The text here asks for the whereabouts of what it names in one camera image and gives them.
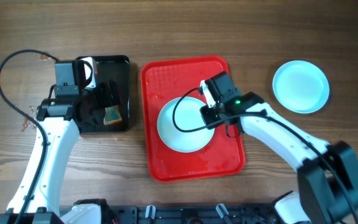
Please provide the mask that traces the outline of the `orange green sponge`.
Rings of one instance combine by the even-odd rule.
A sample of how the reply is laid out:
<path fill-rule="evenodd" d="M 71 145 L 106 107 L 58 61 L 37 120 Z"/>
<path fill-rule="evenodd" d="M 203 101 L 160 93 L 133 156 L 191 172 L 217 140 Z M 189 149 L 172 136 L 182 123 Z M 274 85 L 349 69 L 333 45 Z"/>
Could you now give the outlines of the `orange green sponge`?
<path fill-rule="evenodd" d="M 119 106 L 110 106 L 105 108 L 104 124 L 115 124 L 122 122 L 122 116 L 119 111 Z"/>

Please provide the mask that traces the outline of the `red serving tray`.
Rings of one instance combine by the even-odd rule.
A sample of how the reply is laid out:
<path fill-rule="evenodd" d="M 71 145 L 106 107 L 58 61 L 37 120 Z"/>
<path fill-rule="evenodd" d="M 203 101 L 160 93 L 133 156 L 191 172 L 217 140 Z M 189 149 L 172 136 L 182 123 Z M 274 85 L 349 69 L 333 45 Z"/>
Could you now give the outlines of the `red serving tray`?
<path fill-rule="evenodd" d="M 240 172 L 246 157 L 242 138 L 235 127 L 219 126 L 210 142 L 196 152 L 176 152 L 160 138 L 157 118 L 172 99 L 198 87 L 202 80 L 229 70 L 220 56 L 164 60 L 146 64 L 140 73 L 147 159 L 151 176 L 174 182 Z"/>

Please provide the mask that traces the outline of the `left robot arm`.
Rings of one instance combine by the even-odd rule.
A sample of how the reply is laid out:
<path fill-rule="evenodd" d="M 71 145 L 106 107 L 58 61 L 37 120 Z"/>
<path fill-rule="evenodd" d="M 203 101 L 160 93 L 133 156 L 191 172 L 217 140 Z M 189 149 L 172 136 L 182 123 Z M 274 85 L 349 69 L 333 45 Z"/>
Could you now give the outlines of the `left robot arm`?
<path fill-rule="evenodd" d="M 21 186 L 3 215 L 28 223 L 38 211 L 58 217 L 60 191 L 73 146 L 81 133 L 113 131 L 123 121 L 114 80 L 95 81 L 94 58 L 55 62 L 56 84 L 37 108 L 37 139 Z"/>

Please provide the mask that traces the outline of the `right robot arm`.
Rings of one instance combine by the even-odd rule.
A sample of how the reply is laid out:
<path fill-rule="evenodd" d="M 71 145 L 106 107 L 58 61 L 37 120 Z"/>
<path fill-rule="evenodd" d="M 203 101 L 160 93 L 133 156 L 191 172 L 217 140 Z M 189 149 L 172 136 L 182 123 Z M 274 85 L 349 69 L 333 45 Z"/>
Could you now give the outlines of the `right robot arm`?
<path fill-rule="evenodd" d="M 233 124 L 276 152 L 296 172 L 298 190 L 274 203 L 283 223 L 358 223 L 358 159 L 344 141 L 330 144 L 281 117 L 260 96 L 243 95 L 226 72 L 203 80 L 201 108 L 209 129 Z"/>

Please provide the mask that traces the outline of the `black water tray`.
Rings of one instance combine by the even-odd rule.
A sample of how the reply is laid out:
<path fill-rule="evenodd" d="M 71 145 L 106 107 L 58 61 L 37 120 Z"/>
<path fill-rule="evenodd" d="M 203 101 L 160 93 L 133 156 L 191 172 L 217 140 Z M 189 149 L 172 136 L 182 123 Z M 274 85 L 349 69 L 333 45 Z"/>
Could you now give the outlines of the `black water tray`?
<path fill-rule="evenodd" d="M 130 61 L 125 55 L 102 55 L 102 56 L 80 56 L 95 59 L 98 69 L 96 86 L 99 83 L 115 80 L 121 91 L 121 104 L 119 111 L 122 122 L 115 124 L 104 124 L 105 108 L 94 109 L 86 101 L 84 90 L 82 91 L 79 120 L 76 122 L 81 134 L 101 134 L 123 132 L 129 129 L 129 103 L 130 103 Z"/>

